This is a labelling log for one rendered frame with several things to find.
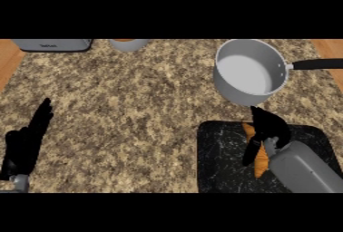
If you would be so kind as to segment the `golden brown croissant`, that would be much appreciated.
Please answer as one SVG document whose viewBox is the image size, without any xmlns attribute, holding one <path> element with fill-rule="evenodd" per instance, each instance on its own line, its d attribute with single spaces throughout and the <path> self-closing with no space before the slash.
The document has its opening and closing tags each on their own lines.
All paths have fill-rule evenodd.
<svg viewBox="0 0 343 232">
<path fill-rule="evenodd" d="M 242 129 L 247 134 L 247 140 L 250 140 L 256 134 L 254 127 L 244 122 Z M 267 162 L 269 162 L 269 158 L 265 151 L 265 145 L 260 145 L 260 149 L 254 158 L 254 178 L 260 178 L 265 172 L 267 171 Z"/>
</svg>

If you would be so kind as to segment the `black marble tray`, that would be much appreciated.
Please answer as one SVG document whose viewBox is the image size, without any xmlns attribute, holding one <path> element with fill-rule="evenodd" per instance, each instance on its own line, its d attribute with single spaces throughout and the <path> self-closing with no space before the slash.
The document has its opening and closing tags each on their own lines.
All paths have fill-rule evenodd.
<svg viewBox="0 0 343 232">
<path fill-rule="evenodd" d="M 301 141 L 343 178 L 334 149 L 321 129 L 288 125 L 291 140 Z M 204 121 L 197 131 L 197 185 L 201 193 L 290 193 L 272 172 L 254 178 L 253 166 L 241 164 L 247 133 L 238 121 Z"/>
</svg>

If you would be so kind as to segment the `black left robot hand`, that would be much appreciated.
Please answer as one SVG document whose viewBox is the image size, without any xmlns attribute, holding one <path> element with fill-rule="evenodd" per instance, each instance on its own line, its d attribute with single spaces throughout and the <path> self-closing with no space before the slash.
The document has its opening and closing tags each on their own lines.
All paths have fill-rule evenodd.
<svg viewBox="0 0 343 232">
<path fill-rule="evenodd" d="M 29 124 L 6 133 L 6 156 L 0 169 L 0 180 L 19 174 L 29 175 L 35 168 L 43 137 L 53 117 L 50 99 L 37 107 Z"/>
</svg>

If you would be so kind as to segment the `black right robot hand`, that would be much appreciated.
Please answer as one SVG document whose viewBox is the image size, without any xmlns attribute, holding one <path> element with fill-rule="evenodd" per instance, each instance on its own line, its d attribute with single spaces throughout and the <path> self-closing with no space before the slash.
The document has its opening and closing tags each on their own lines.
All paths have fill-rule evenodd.
<svg viewBox="0 0 343 232">
<path fill-rule="evenodd" d="M 291 140 L 291 131 L 285 120 L 260 107 L 250 107 L 253 116 L 254 135 L 242 156 L 242 165 L 248 166 L 256 159 L 257 152 L 267 138 L 278 138 L 275 147 L 281 149 Z"/>
</svg>

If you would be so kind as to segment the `grey toaster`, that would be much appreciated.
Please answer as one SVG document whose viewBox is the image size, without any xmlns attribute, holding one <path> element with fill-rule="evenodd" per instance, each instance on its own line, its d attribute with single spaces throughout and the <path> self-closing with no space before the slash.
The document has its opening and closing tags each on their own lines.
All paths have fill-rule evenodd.
<svg viewBox="0 0 343 232">
<path fill-rule="evenodd" d="M 29 53 L 84 52 L 90 49 L 92 39 L 13 39 L 21 50 Z"/>
</svg>

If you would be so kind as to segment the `grey round container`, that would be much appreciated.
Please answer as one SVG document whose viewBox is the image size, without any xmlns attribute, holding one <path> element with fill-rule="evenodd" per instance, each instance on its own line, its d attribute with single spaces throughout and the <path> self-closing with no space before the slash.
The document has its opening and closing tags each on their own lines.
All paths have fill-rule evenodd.
<svg viewBox="0 0 343 232">
<path fill-rule="evenodd" d="M 137 51 L 149 42 L 148 39 L 134 39 L 131 41 L 109 40 L 114 48 L 123 52 Z"/>
</svg>

